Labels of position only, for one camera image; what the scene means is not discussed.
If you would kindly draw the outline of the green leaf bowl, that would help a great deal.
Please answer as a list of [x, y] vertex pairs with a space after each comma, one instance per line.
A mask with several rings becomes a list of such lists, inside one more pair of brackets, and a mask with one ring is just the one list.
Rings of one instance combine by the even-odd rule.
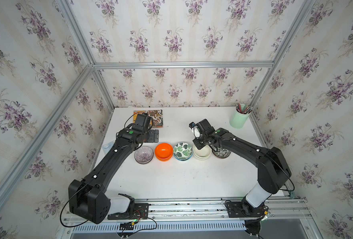
[[187, 142], [179, 142], [173, 147], [173, 156], [186, 158], [192, 155], [192, 146]]

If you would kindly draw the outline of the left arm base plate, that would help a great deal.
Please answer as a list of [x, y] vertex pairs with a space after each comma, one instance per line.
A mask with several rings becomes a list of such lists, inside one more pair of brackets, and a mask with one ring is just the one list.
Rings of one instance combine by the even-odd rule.
[[107, 216], [108, 220], [131, 220], [131, 219], [147, 219], [149, 212], [148, 203], [135, 203], [128, 207], [124, 213], [115, 213]]

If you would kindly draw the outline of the black white patterned bowl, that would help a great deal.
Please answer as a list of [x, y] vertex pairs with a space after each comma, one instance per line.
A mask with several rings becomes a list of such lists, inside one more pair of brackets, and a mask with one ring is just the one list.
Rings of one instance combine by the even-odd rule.
[[228, 149], [221, 148], [221, 147], [213, 146], [212, 153], [217, 158], [225, 159], [230, 156], [231, 151]]

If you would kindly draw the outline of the pink striped bowl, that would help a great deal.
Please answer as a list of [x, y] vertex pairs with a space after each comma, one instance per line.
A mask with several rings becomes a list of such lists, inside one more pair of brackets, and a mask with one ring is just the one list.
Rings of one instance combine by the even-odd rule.
[[153, 149], [148, 146], [142, 146], [135, 151], [134, 159], [139, 164], [147, 164], [152, 161], [154, 156]]

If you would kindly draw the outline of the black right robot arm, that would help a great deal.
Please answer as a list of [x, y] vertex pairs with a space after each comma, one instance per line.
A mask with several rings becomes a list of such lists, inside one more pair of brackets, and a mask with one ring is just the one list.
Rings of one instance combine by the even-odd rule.
[[239, 155], [257, 168], [257, 183], [245, 196], [244, 204], [259, 208], [291, 179], [292, 173], [282, 151], [276, 147], [257, 146], [235, 136], [224, 128], [214, 129], [208, 120], [189, 124], [198, 149], [209, 146], [214, 151], [223, 148]]

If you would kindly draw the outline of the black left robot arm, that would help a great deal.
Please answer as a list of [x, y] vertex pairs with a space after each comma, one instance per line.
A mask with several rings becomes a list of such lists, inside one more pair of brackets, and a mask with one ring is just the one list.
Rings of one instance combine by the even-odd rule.
[[140, 113], [135, 121], [116, 134], [112, 148], [99, 164], [81, 181], [73, 180], [68, 187], [69, 211], [95, 224], [101, 223], [111, 207], [105, 195], [113, 176], [124, 160], [148, 141], [152, 117]]

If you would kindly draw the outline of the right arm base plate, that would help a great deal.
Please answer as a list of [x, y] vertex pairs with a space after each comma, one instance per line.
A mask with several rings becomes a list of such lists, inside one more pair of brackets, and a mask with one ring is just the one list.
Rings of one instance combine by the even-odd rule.
[[263, 218], [266, 215], [263, 207], [252, 208], [243, 202], [226, 200], [224, 206], [229, 218]]

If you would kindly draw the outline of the orange plastic bowl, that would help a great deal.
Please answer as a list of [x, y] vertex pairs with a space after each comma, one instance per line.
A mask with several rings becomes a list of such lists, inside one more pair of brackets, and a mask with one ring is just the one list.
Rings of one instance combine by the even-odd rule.
[[156, 158], [167, 158], [173, 156], [173, 147], [168, 143], [160, 143], [155, 148]]
[[171, 157], [167, 157], [167, 158], [158, 158], [158, 157], [157, 157], [157, 159], [158, 159], [159, 161], [162, 161], [162, 162], [169, 161], [171, 158], [172, 158], [172, 156], [171, 156]]

